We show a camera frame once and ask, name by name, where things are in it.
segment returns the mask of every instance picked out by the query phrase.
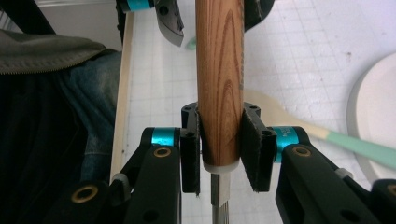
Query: wooden dowel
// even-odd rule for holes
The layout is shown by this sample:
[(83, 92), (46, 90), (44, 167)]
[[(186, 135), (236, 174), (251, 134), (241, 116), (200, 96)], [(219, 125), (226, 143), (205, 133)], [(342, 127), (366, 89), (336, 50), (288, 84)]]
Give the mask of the wooden dowel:
[(228, 166), (239, 160), (243, 113), (243, 0), (196, 0), (198, 111), (204, 162)]

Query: teal swab handle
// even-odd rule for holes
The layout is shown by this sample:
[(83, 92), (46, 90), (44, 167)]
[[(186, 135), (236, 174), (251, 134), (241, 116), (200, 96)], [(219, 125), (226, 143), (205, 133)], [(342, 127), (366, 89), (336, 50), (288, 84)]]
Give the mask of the teal swab handle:
[(330, 132), (326, 141), (396, 170), (396, 149), (335, 132)]

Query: workbench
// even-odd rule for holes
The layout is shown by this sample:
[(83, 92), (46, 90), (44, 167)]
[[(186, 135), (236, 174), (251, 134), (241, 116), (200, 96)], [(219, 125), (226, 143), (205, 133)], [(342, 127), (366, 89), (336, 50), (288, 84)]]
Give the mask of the workbench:
[[(197, 101), (195, 4), (178, 0), (185, 29), (181, 48), (158, 30), (154, 10), (129, 13), (125, 30), (113, 173), (131, 157), (146, 127), (180, 127), (182, 106)], [(356, 80), (396, 51), (393, 1), (277, 0), (245, 34), (245, 89), (273, 96), (297, 118), (347, 133), (347, 101)], [(312, 144), (365, 188), (355, 155), (311, 138)], [(253, 192), (242, 164), (232, 172), (232, 223), (281, 223), (271, 190)], [(183, 194), (185, 223), (210, 223), (210, 175), (202, 169), (199, 197)]]

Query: metal blade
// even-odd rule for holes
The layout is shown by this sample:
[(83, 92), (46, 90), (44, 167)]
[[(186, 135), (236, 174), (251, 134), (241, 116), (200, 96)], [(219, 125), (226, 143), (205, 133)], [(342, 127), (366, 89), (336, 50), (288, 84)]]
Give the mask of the metal blade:
[(213, 224), (228, 224), (231, 174), (211, 175), (211, 202)]

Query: wood grain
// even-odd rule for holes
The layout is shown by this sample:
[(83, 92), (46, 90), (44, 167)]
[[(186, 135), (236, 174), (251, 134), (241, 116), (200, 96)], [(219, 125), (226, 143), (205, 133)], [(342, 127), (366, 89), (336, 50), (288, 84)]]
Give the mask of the wood grain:
[(243, 0), (196, 0), (198, 111), (204, 162), (239, 159), (243, 112)]
[(129, 77), (131, 76), (132, 61), (132, 30), (134, 24), (134, 13), (126, 14), (124, 43), (122, 48), (122, 59), (120, 68), (119, 94), (117, 99), (116, 124), (114, 130), (113, 153), (111, 158), (110, 176), (119, 173), (123, 166), (124, 142), (126, 117), (128, 111)]

